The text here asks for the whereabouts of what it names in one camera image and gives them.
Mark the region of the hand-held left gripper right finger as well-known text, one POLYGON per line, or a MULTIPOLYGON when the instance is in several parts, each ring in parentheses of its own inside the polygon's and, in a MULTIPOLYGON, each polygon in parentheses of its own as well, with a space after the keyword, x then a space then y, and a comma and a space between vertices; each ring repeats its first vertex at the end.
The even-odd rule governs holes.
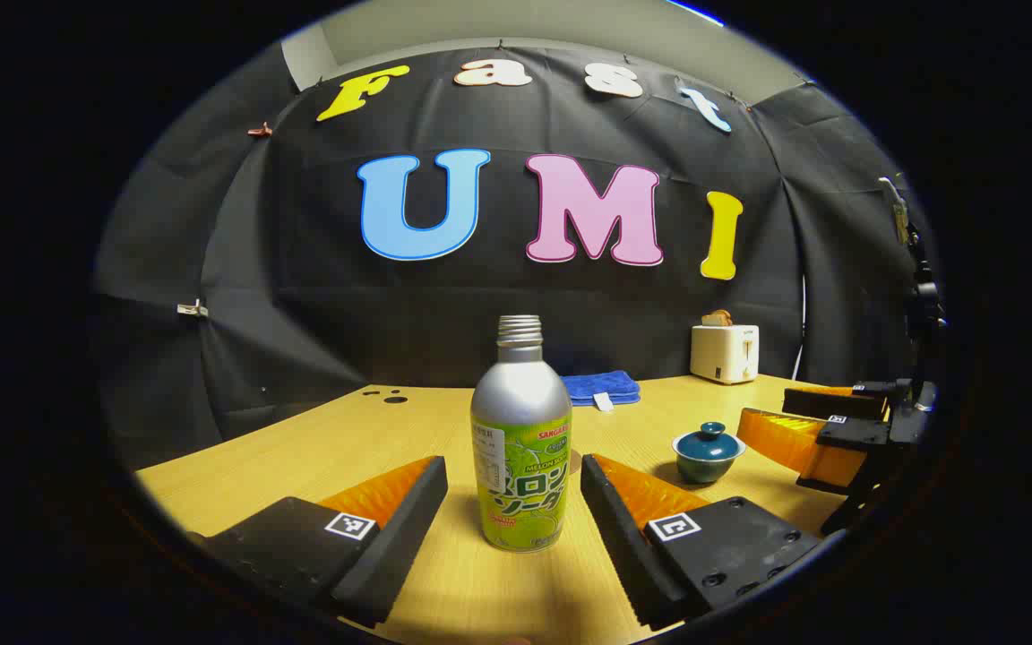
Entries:
POLYGON ((741 495, 709 503, 587 454, 580 490, 636 620, 671 627, 734 612, 823 554, 823 539, 741 495))

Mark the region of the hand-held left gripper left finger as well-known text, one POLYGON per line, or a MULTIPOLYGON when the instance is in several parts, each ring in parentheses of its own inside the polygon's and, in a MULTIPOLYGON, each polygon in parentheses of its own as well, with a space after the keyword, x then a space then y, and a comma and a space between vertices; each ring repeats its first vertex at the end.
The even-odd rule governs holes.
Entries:
POLYGON ((388 620, 448 490, 429 456, 319 502, 287 495, 221 533, 187 536, 298 605, 373 628, 388 620))

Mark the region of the teal teacup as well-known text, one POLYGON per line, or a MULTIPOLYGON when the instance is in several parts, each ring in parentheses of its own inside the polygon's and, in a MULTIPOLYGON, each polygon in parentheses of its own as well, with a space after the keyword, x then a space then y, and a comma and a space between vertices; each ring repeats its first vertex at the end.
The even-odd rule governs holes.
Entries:
POLYGON ((733 459, 721 460, 697 460, 685 458, 676 452, 675 441, 672 441, 677 473, 679 473, 680 477, 682 477, 685 482, 692 483, 692 485, 712 485, 712 483, 723 478, 729 470, 735 464, 735 461, 742 457, 743 454, 746 453, 746 450, 748 450, 748 445, 740 440, 740 438, 737 438, 737 440, 743 445, 743 452, 740 456, 734 457, 733 459))

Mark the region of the teal teacup lid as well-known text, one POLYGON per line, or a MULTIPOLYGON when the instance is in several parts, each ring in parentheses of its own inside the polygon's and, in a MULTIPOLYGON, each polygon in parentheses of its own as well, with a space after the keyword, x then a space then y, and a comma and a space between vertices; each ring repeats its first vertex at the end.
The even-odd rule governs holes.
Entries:
POLYGON ((673 449, 680 456, 697 460, 733 459, 744 450, 736 437, 725 433, 721 422, 704 422, 695 432, 677 438, 673 449))

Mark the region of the silver green water bottle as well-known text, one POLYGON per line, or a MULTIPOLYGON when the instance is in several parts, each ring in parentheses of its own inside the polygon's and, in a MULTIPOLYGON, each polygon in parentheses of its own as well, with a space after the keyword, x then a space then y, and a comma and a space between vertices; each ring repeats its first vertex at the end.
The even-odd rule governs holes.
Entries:
POLYGON ((496 350, 470 404, 477 506, 491 546, 528 554, 563 531, 572 405, 542 355, 539 317, 501 315, 496 350))

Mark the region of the white toaster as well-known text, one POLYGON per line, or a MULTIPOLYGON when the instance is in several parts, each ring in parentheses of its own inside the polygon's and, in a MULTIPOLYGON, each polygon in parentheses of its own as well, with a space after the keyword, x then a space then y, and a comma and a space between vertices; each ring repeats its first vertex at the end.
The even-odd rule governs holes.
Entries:
POLYGON ((759 342, 756 325, 696 325, 689 372, 714 383, 749 383, 759 375, 759 342))

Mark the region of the blue towel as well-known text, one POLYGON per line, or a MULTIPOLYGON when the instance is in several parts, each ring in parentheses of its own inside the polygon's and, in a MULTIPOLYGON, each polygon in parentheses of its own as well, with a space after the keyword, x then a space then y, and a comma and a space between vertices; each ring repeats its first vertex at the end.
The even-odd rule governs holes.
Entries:
POLYGON ((641 400, 640 385, 625 370, 570 375, 562 380, 574 407, 612 409, 641 400))

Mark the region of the black backdrop cloth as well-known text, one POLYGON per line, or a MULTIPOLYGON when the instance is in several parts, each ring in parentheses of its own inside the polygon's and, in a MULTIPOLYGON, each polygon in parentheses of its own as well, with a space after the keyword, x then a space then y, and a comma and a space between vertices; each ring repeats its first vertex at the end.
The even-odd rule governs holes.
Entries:
POLYGON ((601 49, 437 50, 357 109, 362 70, 297 88, 266 49, 141 160, 95 266, 99 387, 143 469, 370 384, 471 387, 503 314, 536 314, 562 376, 685 375, 724 309, 759 370, 912 374, 914 261, 941 253, 907 176, 814 84, 753 103, 601 49), (249 128, 270 124, 270 138, 249 128), (176 305, 200 298, 208 318, 176 305))

